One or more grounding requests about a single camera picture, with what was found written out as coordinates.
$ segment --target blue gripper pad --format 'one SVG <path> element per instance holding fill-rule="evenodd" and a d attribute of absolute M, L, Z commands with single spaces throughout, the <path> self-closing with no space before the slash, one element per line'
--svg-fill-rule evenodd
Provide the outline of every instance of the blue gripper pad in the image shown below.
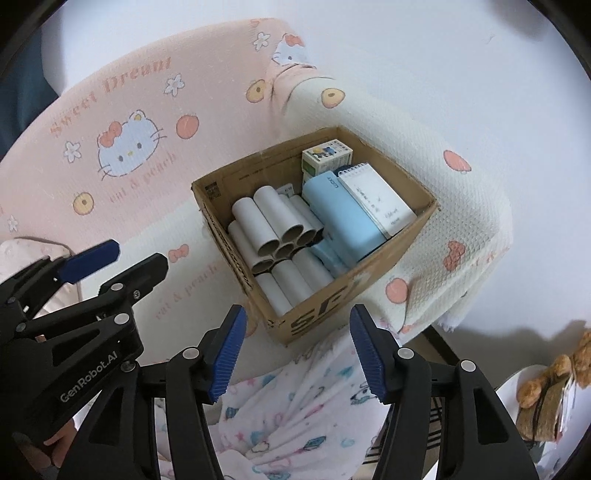
<path fill-rule="evenodd" d="M 384 362 L 372 342 L 357 305 L 351 309 L 349 328 L 369 389 L 380 401 L 383 401 L 386 397 Z"/>
<path fill-rule="evenodd" d="M 59 280 L 74 285 L 118 258 L 119 244 L 115 240 L 107 240 L 68 258 L 58 271 Z"/>
<path fill-rule="evenodd" d="M 246 311 L 244 308 L 234 305 L 224 322 L 232 321 L 232 318 L 234 318 L 233 325 L 230 327 L 213 364 L 213 382 L 207 392 L 210 400 L 214 403 L 226 392 L 246 335 Z"/>

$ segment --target cardboard tube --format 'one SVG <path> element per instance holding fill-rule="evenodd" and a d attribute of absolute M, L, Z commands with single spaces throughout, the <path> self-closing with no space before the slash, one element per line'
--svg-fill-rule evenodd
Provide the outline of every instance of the cardboard tube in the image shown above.
<path fill-rule="evenodd" d="M 254 200 L 249 197 L 237 200 L 232 205 L 232 213 L 259 257 L 271 255 L 277 250 L 279 239 Z"/>
<path fill-rule="evenodd" d="M 307 248 L 299 250 L 291 260 L 314 292 L 323 289 L 334 280 L 333 276 L 328 270 L 326 270 L 322 262 L 312 255 Z"/>
<path fill-rule="evenodd" d="M 271 275 L 294 307 L 314 294 L 291 260 L 279 262 L 271 269 Z"/>
<path fill-rule="evenodd" d="M 289 258 L 291 253 L 294 251 L 294 244 L 281 244 L 277 251 L 273 254 L 273 258 L 276 261 L 285 260 Z"/>
<path fill-rule="evenodd" d="M 299 195 L 292 195 L 290 197 L 290 202 L 295 207 L 295 209 L 300 212 L 306 220 L 308 220 L 308 223 L 314 230 L 320 232 L 324 228 L 322 222 L 318 220 L 318 217 L 314 215 L 314 213 L 312 213 L 310 206 L 304 201 L 302 197 Z"/>
<path fill-rule="evenodd" d="M 283 243 L 294 242 L 300 236 L 303 225 L 273 187 L 266 185 L 259 188 L 252 198 Z"/>
<path fill-rule="evenodd" d="M 304 229 L 302 230 L 302 233 L 295 241 L 296 242 L 295 244 L 298 247 L 303 247 L 304 245 L 309 244 L 316 236 L 317 231 L 310 225 L 310 222 L 308 222 L 306 217 L 304 217 L 299 212 L 299 210 L 293 205 L 293 203 L 290 202 L 289 197 L 287 195 L 279 195 L 279 198 L 281 199 L 281 201 L 283 203 L 285 203 L 287 208 L 289 208 L 289 210 L 291 210 L 291 213 L 293 213 L 295 215 L 295 217 L 298 219 L 298 221 L 304 227 Z"/>
<path fill-rule="evenodd" d="M 273 265 L 273 258 L 270 255 L 266 257 L 260 257 L 256 252 L 255 249 L 252 247 L 251 243 L 246 238 L 246 234 L 238 220 L 234 220 L 230 225 L 228 225 L 228 233 L 238 251 L 242 255 L 242 259 L 246 263 L 246 266 L 251 269 L 252 273 L 255 275 L 265 270 L 268 270 Z"/>
<path fill-rule="evenodd" d="M 269 300 L 271 308 L 279 317 L 283 317 L 293 306 L 270 273 L 263 273 L 255 277 L 256 282 Z"/>

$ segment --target cardboard box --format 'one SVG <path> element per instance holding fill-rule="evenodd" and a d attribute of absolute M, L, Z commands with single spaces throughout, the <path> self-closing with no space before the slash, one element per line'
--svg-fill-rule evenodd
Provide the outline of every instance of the cardboard box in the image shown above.
<path fill-rule="evenodd" d="M 369 163 L 417 214 L 417 219 L 350 270 L 282 317 L 273 312 L 265 294 L 244 264 L 226 229 L 232 205 L 264 186 L 291 183 L 301 193 L 301 153 L 306 148 L 341 140 L 353 149 L 353 163 Z M 269 333 L 288 344 L 328 315 L 353 300 L 384 276 L 410 247 L 437 208 L 433 195 L 398 164 L 342 127 L 325 128 L 249 155 L 193 182 L 193 193 L 213 237 L 249 299 L 249 309 L 266 320 Z"/>

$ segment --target spiral notebook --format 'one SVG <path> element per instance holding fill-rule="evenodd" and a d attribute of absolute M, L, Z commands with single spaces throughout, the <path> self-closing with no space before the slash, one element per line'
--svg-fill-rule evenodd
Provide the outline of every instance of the spiral notebook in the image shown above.
<path fill-rule="evenodd" d="M 386 238 L 392 238 L 417 216 L 368 163 L 339 172 L 339 180 Z"/>

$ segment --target white wall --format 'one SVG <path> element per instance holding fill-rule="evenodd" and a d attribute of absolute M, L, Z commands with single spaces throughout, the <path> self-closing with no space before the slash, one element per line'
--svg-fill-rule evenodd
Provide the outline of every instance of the white wall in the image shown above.
<path fill-rule="evenodd" d="M 63 91 L 150 41 L 265 16 L 504 184 L 515 245 L 446 334 L 457 353 L 499 383 L 571 350 L 591 318 L 591 82 L 526 0 L 69 0 L 44 27 L 46 76 Z"/>

